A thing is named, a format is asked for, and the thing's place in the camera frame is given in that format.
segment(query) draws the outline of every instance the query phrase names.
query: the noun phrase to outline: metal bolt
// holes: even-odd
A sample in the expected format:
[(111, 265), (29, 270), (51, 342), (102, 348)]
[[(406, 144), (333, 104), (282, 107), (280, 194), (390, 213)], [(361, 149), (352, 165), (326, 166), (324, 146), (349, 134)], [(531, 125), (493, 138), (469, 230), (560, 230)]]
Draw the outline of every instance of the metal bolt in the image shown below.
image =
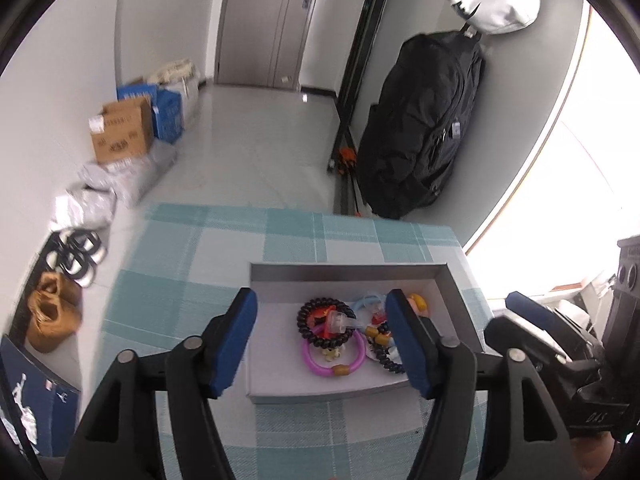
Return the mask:
[(442, 338), (441, 343), (444, 348), (458, 348), (460, 346), (460, 339), (454, 335), (447, 335)]
[(195, 350), (202, 345), (202, 338), (197, 335), (192, 335), (184, 340), (182, 343), (187, 350)]
[(135, 354), (133, 352), (133, 350), (123, 350), (122, 352), (120, 352), (118, 354), (118, 362), (119, 363), (129, 363), (131, 361), (133, 361), (133, 358), (135, 357)]
[(509, 348), (508, 355), (509, 359), (516, 361), (517, 363), (521, 363), (527, 358), (527, 355), (519, 348)]

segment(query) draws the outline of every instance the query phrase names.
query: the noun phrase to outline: brown boot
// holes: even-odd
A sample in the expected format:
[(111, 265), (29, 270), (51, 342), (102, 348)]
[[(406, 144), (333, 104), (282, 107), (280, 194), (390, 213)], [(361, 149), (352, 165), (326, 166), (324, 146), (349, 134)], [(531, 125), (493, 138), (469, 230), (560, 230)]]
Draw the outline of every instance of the brown boot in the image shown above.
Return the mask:
[(27, 339), (38, 352), (53, 352), (80, 327), (80, 312), (60, 296), (34, 290), (27, 305), (31, 311)]
[(82, 295), (82, 287), (73, 280), (68, 279), (61, 272), (43, 272), (36, 290), (59, 296), (73, 306), (80, 304)]

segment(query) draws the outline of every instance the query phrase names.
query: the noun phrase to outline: blue cardboard box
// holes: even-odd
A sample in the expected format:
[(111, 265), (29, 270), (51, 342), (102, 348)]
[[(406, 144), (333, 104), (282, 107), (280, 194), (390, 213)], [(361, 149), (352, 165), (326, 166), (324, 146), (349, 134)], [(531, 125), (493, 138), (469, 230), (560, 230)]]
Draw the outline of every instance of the blue cardboard box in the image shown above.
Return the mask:
[(182, 96), (158, 85), (140, 83), (120, 86), (118, 101), (147, 95), (154, 112), (154, 137), (173, 144), (182, 135)]
[(1, 422), (14, 442), (14, 425), (8, 420), (7, 402), (15, 402), (27, 438), (36, 454), (66, 456), (76, 430), (80, 391), (62, 380), (45, 365), (2, 337), (0, 356), (13, 398), (3, 399)]

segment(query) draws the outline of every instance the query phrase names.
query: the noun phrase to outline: gray door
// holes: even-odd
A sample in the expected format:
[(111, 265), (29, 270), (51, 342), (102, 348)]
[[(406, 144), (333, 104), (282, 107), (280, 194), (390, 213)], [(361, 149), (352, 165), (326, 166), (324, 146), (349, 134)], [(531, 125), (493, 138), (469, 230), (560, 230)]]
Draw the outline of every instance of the gray door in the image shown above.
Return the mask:
[(226, 0), (219, 84), (293, 89), (313, 0)]

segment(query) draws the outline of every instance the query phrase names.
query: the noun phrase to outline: brown cardboard box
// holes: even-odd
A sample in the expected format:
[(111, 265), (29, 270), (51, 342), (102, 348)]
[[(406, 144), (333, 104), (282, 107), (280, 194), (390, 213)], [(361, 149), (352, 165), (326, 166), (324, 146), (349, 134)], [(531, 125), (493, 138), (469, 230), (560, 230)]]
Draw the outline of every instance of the brown cardboard box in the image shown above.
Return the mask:
[(89, 128), (98, 164), (145, 155), (154, 140), (149, 100), (136, 97), (106, 104), (101, 115), (89, 119)]

